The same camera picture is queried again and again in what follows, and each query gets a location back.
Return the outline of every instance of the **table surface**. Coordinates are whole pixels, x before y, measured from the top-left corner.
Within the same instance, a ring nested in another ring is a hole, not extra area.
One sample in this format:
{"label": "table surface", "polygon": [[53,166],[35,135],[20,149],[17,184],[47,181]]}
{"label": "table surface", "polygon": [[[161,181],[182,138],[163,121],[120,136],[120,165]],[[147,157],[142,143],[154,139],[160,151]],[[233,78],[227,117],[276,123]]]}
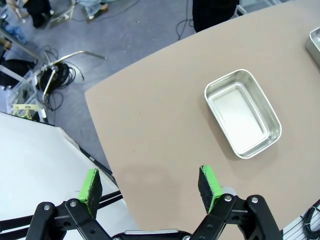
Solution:
{"label": "table surface", "polygon": [[[241,198],[264,196],[280,229],[320,198],[320,69],[305,49],[319,9],[318,0],[297,0],[224,22],[86,92],[141,229],[196,229],[206,214],[197,186],[203,164]],[[236,69],[253,74],[282,124],[279,141],[250,159],[236,157],[204,98],[208,83]],[[223,236],[239,236],[229,228]]]}

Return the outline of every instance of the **metal tray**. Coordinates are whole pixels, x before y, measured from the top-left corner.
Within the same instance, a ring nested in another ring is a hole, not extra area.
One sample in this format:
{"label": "metal tray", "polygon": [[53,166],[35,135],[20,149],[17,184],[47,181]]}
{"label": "metal tray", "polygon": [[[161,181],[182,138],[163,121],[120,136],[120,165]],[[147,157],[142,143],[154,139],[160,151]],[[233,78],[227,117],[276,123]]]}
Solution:
{"label": "metal tray", "polygon": [[320,27],[310,32],[305,48],[320,67]]}
{"label": "metal tray", "polygon": [[252,158],[280,138],[279,119],[249,71],[239,69],[209,83],[204,97],[239,158]]}

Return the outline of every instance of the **floor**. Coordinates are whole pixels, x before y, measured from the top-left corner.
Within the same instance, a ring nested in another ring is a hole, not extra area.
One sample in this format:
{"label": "floor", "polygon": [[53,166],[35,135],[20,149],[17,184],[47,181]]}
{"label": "floor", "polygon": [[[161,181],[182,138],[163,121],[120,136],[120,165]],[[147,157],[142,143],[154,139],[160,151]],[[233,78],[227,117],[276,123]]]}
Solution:
{"label": "floor", "polygon": [[[63,12],[70,4],[67,0],[50,2],[56,13]],[[190,0],[188,6],[189,18],[192,17],[191,2]],[[263,0],[242,2],[248,5],[248,12],[268,6]],[[105,156],[102,150],[84,93],[121,69],[175,43],[178,39],[176,25],[186,18],[186,0],[118,0],[110,3],[109,11],[95,21],[87,23],[85,17],[82,7],[76,5],[73,19],[53,28],[48,25],[45,29],[35,29],[30,18],[26,23],[22,23],[8,12],[8,22],[22,28],[29,41],[27,46],[35,51],[49,45],[58,50],[60,57],[79,50],[107,57],[106,61],[87,55],[70,58],[69,62],[81,69],[85,79],[82,81],[77,70],[75,81],[60,91],[63,94],[63,104],[56,112],[47,111],[47,115],[50,123],[64,129],[90,155],[110,168],[107,162],[108,154]],[[182,38],[194,33],[193,28],[187,24]],[[12,51],[6,58],[32,60],[16,45],[12,46]],[[5,92],[0,92],[2,112],[6,111],[5,95]]]}

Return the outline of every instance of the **black bag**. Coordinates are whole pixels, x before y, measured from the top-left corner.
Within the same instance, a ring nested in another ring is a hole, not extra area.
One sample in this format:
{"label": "black bag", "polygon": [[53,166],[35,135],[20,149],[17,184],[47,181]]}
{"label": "black bag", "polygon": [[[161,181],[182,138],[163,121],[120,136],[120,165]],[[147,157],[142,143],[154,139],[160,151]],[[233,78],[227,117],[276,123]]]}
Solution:
{"label": "black bag", "polygon": [[238,4],[239,0],[193,0],[194,30],[198,33],[229,20]]}
{"label": "black bag", "polygon": [[35,28],[41,27],[46,22],[45,16],[50,16],[51,6],[49,0],[28,0],[23,7],[32,17]]}
{"label": "black bag", "polygon": [[[19,59],[10,59],[1,62],[1,65],[5,68],[15,72],[16,74],[24,77],[30,69],[35,67],[35,63],[32,61],[25,61]],[[19,83],[18,80],[15,78],[5,74],[4,72],[0,71],[0,85],[3,87],[8,86],[16,86]]]}

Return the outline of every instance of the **person's leg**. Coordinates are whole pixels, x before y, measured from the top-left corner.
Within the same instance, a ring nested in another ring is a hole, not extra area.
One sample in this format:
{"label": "person's leg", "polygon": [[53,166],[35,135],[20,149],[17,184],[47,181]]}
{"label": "person's leg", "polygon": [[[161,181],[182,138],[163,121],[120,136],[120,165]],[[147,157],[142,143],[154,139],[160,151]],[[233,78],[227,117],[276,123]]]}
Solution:
{"label": "person's leg", "polygon": [[95,15],[103,6],[102,0],[77,0],[76,2],[85,7],[88,17]]}
{"label": "person's leg", "polygon": [[49,0],[43,0],[43,13],[46,15],[54,14],[54,12],[51,9]]}

